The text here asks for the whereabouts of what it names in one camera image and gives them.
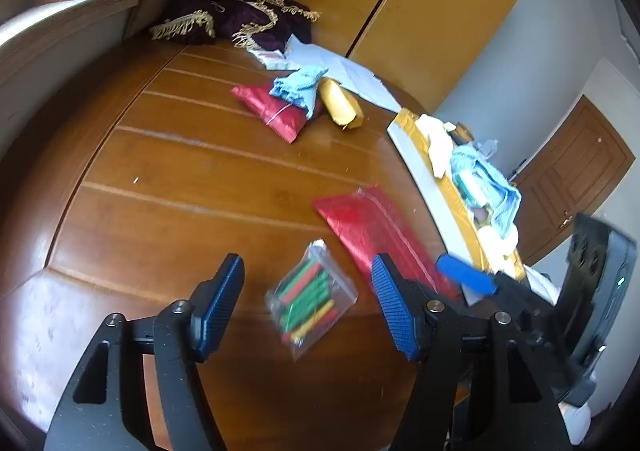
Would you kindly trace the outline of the white paper sheet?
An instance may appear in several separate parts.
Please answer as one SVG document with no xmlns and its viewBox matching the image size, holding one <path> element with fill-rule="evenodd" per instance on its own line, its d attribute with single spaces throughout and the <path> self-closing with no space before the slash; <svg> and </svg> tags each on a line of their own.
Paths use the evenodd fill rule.
<svg viewBox="0 0 640 451">
<path fill-rule="evenodd" d="M 295 35 L 291 35 L 286 43 L 284 55 L 288 61 L 299 66 L 326 69 L 326 78 L 332 78 L 370 104 L 390 112 L 399 112 L 401 109 L 396 98 L 373 72 L 335 52 L 315 44 L 304 44 Z"/>
</svg>

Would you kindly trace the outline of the bag of coloured sticks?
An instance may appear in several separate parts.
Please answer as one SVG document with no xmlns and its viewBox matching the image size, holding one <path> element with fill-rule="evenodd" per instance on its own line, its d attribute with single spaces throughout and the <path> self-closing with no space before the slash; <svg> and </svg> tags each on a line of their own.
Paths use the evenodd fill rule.
<svg viewBox="0 0 640 451">
<path fill-rule="evenodd" d="M 281 343 L 297 360 L 358 301 L 356 286 L 322 239 L 312 241 L 288 274 L 265 294 Z"/>
</svg>

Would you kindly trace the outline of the blue towel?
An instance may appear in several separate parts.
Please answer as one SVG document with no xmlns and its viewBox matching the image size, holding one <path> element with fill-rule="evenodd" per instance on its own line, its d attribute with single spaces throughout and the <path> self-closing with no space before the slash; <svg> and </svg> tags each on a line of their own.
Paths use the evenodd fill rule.
<svg viewBox="0 0 640 451">
<path fill-rule="evenodd" d="M 452 150 L 451 178 L 469 208 L 490 209 L 490 223 L 503 239 L 518 214 L 522 196 L 497 168 L 469 145 Z"/>
</svg>

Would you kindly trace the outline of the yellow padded envelope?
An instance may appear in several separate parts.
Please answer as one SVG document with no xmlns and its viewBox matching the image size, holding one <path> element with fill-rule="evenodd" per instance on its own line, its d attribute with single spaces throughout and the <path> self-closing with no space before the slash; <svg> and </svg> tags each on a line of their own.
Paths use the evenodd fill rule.
<svg viewBox="0 0 640 451">
<path fill-rule="evenodd" d="M 359 128 L 364 114 L 358 100 L 331 78 L 321 78 L 318 93 L 332 121 L 343 130 Z"/>
</svg>

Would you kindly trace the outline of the small white red packet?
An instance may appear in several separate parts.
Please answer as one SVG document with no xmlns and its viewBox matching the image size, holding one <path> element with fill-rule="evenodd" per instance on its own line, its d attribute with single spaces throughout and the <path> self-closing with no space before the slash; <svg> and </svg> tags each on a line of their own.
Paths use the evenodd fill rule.
<svg viewBox="0 0 640 451">
<path fill-rule="evenodd" d="M 268 71 L 290 70 L 290 63 L 280 50 L 249 49 L 248 52 Z"/>
</svg>

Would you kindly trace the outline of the blue cartoon wipes pack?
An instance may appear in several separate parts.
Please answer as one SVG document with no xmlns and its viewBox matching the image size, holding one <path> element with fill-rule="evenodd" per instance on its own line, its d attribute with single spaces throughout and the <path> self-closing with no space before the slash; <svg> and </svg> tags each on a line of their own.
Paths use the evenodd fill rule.
<svg viewBox="0 0 640 451">
<path fill-rule="evenodd" d="M 461 194 L 471 208 L 495 207 L 495 189 L 489 182 L 470 170 L 463 170 L 456 177 Z"/>
</svg>

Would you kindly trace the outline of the dark purple fringed cloth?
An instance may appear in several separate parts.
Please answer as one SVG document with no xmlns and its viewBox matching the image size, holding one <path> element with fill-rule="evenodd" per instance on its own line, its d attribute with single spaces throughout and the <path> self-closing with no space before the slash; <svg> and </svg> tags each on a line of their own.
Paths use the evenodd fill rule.
<svg viewBox="0 0 640 451">
<path fill-rule="evenodd" d="M 291 36 L 311 42 L 318 11 L 296 0 L 167 0 L 149 28 L 154 41 L 186 45 L 228 40 L 241 49 L 285 50 Z"/>
</svg>

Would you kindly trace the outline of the red foil pouch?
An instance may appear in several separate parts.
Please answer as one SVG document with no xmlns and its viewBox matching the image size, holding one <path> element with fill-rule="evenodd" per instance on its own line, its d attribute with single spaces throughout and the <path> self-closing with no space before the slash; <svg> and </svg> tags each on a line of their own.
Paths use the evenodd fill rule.
<svg viewBox="0 0 640 451">
<path fill-rule="evenodd" d="M 441 275 L 416 234 L 388 195 L 378 187 L 312 202 L 356 263 L 363 279 L 372 282 L 375 256 L 390 255 L 401 275 L 435 293 L 458 299 L 461 289 Z"/>
<path fill-rule="evenodd" d="M 292 144 L 308 122 L 306 111 L 295 104 L 271 96 L 269 92 L 269 85 L 234 86 L 231 89 L 232 95 L 258 116 L 270 130 L 288 144 Z"/>
</svg>

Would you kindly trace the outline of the brown wooden door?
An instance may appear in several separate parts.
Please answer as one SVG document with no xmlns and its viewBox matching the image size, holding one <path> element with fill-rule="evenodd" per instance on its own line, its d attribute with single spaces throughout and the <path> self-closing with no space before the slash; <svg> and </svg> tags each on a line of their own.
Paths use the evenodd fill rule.
<svg viewBox="0 0 640 451">
<path fill-rule="evenodd" d="M 580 97 L 515 177 L 522 195 L 515 225 L 524 263 L 537 263 L 567 239 L 576 215 L 600 208 L 635 159 L 611 122 L 587 97 Z"/>
</svg>

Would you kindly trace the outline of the small blue cloth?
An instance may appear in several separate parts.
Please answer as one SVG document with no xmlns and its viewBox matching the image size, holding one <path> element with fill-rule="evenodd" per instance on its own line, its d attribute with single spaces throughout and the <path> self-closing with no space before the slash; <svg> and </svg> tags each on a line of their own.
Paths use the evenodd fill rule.
<svg viewBox="0 0 640 451">
<path fill-rule="evenodd" d="M 285 78 L 276 78 L 269 95 L 293 104 L 305 112 L 307 120 L 311 120 L 316 113 L 319 83 L 328 71 L 320 66 L 301 66 Z"/>
</svg>

